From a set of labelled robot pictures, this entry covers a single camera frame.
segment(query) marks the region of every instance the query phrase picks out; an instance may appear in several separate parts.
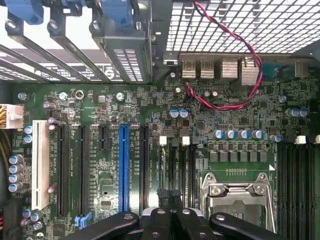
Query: black pcie slot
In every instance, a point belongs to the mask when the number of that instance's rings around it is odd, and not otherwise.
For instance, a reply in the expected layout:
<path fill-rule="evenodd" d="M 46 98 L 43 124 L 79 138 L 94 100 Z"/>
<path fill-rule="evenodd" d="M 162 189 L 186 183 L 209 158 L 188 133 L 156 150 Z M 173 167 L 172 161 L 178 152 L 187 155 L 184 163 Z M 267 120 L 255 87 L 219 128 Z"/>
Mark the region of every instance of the black pcie slot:
<path fill-rule="evenodd" d="M 108 125 L 98 127 L 99 150 L 109 151 L 110 128 Z"/>
<path fill-rule="evenodd" d="M 140 214 L 149 205 L 149 127 L 140 126 Z"/>
<path fill-rule="evenodd" d="M 78 215 L 89 212 L 89 127 L 78 127 Z"/>
<path fill-rule="evenodd" d="M 69 135 L 68 125 L 57 129 L 57 216 L 67 216 L 69 212 Z"/>

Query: green circuit board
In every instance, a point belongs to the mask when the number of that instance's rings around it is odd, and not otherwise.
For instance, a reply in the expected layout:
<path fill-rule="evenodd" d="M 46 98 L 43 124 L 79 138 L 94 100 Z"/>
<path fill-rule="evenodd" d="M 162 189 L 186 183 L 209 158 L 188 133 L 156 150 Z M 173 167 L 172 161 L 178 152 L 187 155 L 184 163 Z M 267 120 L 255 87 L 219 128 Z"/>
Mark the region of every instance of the green circuit board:
<path fill-rule="evenodd" d="M 190 85 L 198 95 L 204 91 L 216 91 L 217 98 L 210 100 L 218 105 L 228 102 L 242 102 L 246 99 L 248 88 L 233 89 L 229 84 L 212 84 L 210 81 L 191 81 Z M 182 93 L 174 94 L 175 88 L 181 88 Z M 76 91 L 83 91 L 84 98 L 76 99 Z M 155 85 L 101 85 L 101 84 L 18 84 L 14 88 L 14 96 L 26 93 L 27 100 L 15 98 L 15 104 L 24 106 L 24 124 L 32 125 L 33 120 L 46 120 L 48 117 L 58 119 L 61 124 L 69 127 L 69 179 L 68 214 L 57 215 L 57 195 L 50 195 L 50 204 L 44 211 L 43 227 L 34 230 L 30 224 L 24 228 L 24 237 L 32 239 L 54 240 L 77 231 L 75 217 L 79 215 L 79 127 L 86 126 L 88 136 L 88 179 L 86 209 L 92 212 L 88 224 L 107 218 L 118 212 L 119 207 L 119 126 L 129 126 L 129 209 L 141 214 L 141 201 L 145 207 L 157 207 L 159 204 L 157 189 L 174 189 L 183 192 L 182 202 L 189 206 L 190 196 L 188 181 L 190 176 L 179 171 L 182 164 L 181 139 L 190 136 L 194 150 L 195 192 L 192 205 L 200 208 L 199 188 L 202 179 L 208 172 L 214 172 L 219 182 L 252 182 L 260 173 L 265 173 L 272 188 L 274 202 L 273 212 L 277 220 L 278 201 L 278 158 L 277 145 L 270 135 L 282 135 L 291 138 L 300 131 L 312 132 L 318 125 L 311 124 L 318 117 L 318 108 L 312 109 L 312 100 L 318 94 L 318 79 L 301 78 L 292 81 L 265 79 L 259 88 L 259 95 L 245 108 L 236 111 L 221 112 L 201 107 L 194 99 L 184 94 L 184 83 L 178 79 L 167 77 Z M 64 100 L 59 94 L 66 93 Z M 116 94 L 124 95 L 123 101 L 116 99 Z M 279 96 L 285 95 L 285 103 L 279 101 Z M 52 111 L 43 108 L 44 102 L 56 105 Z M 287 109 L 307 108 L 307 117 L 289 117 Z M 171 110 L 187 110 L 185 118 L 172 118 Z M 107 126 L 108 147 L 100 150 L 99 126 Z M 149 145 L 149 168 L 147 175 L 149 184 L 147 196 L 141 196 L 141 126 L 148 127 L 147 138 Z M 262 139 L 249 137 L 241 139 L 215 138 L 214 131 L 221 130 L 254 130 L 263 132 Z M 24 188 L 16 196 L 24 198 L 24 208 L 30 207 L 31 198 L 31 156 L 25 154 L 30 145 L 25 144 L 25 133 L 13 133 L 13 152 L 23 154 L 25 158 Z M 164 147 L 166 161 L 171 151 L 175 151 L 175 164 L 166 165 L 166 179 L 159 180 L 159 161 L 163 160 L 163 152 L 159 146 L 159 136 L 167 136 Z M 57 157 L 59 155 L 58 133 L 50 133 L 50 184 L 57 182 Z M 174 179 L 169 179 L 169 171 L 174 172 Z"/>

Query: blue plastic clip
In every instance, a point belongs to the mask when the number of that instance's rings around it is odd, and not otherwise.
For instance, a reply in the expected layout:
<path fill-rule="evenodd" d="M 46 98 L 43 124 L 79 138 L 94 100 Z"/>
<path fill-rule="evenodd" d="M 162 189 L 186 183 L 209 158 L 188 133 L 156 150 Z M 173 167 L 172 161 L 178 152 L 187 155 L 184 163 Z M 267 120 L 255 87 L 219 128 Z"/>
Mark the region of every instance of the blue plastic clip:
<path fill-rule="evenodd" d="M 133 23 L 130 0 L 101 0 L 102 12 L 114 21 L 117 27 Z"/>
<path fill-rule="evenodd" d="M 44 22 L 44 8 L 41 0 L 4 0 L 8 11 L 29 25 Z"/>

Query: white pci slot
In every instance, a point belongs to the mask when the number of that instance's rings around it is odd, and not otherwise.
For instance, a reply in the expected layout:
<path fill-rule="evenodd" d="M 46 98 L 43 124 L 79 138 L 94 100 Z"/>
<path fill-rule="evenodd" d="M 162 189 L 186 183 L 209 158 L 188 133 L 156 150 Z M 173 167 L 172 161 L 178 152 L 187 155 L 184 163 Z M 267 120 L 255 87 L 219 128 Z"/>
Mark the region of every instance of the white pci slot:
<path fill-rule="evenodd" d="M 46 120 L 32 121 L 32 195 L 31 209 L 41 210 L 49 204 L 49 125 Z"/>

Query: blue pcie slot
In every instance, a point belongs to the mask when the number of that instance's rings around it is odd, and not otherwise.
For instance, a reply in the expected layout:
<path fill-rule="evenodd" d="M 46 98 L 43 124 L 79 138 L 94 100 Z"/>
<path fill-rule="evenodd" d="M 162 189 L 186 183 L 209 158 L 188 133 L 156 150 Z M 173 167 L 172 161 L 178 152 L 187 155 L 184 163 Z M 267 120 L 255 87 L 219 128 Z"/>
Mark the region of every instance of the blue pcie slot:
<path fill-rule="evenodd" d="M 129 211 L 129 126 L 119 126 L 119 213 Z"/>

